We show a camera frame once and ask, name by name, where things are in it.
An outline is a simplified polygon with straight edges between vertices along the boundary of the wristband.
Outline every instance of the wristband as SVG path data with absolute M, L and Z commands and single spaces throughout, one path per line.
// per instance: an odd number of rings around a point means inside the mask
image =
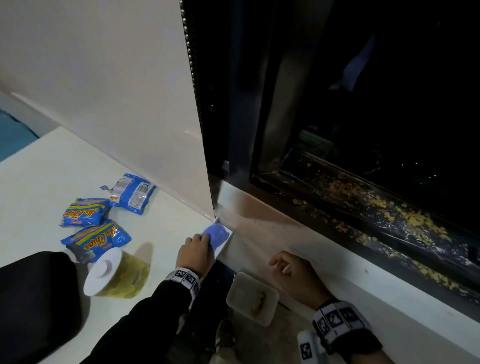
M 189 309 L 191 309 L 193 301 L 197 297 L 200 290 L 200 278 L 198 277 L 198 275 L 191 269 L 180 267 L 170 272 L 164 280 L 172 280 L 174 282 L 178 282 L 190 291 L 190 296 L 192 296 L 192 302 L 190 303 Z
M 371 354 L 382 348 L 368 321 L 345 301 L 330 300 L 320 306 L 313 326 L 326 352 L 339 353 L 347 363 L 354 353 Z

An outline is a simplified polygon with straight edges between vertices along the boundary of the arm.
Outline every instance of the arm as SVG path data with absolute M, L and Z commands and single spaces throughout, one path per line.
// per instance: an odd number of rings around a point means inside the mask
M 180 247 L 176 267 L 203 276 L 209 267 L 209 240 L 208 234 L 188 238 Z M 175 339 L 179 318 L 187 312 L 191 300 L 182 284 L 161 282 L 151 297 L 137 303 L 102 336 L 82 364 L 162 362 Z
M 273 275 L 282 288 L 311 309 L 317 310 L 324 303 L 335 300 L 335 296 L 325 287 L 308 260 L 282 251 L 272 257 L 270 265 L 275 266 Z M 362 330 L 365 335 L 372 335 L 366 329 Z M 356 335 L 361 334 L 362 330 L 357 330 Z M 338 348 L 337 352 L 342 355 L 342 348 Z M 352 364 L 393 364 L 382 350 L 370 354 L 352 354 L 346 361 Z

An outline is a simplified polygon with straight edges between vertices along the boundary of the sneaker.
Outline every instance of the sneaker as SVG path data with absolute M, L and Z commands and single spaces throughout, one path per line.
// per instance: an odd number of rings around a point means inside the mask
M 218 352 L 222 348 L 234 348 L 235 347 L 235 330 L 233 329 L 232 320 L 224 318 L 220 321 L 215 336 L 215 348 Z

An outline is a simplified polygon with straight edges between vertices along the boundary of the teal surface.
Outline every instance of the teal surface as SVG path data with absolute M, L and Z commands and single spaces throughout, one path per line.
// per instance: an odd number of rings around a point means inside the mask
M 0 162 L 37 139 L 26 125 L 0 109 Z

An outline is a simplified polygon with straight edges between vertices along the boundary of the person's left hand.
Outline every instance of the person's left hand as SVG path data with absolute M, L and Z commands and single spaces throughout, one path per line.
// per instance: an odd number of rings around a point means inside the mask
M 193 270 L 200 277 L 207 274 L 213 264 L 213 250 L 210 249 L 210 235 L 195 234 L 193 238 L 187 238 L 185 244 L 180 247 L 175 268 L 182 267 Z

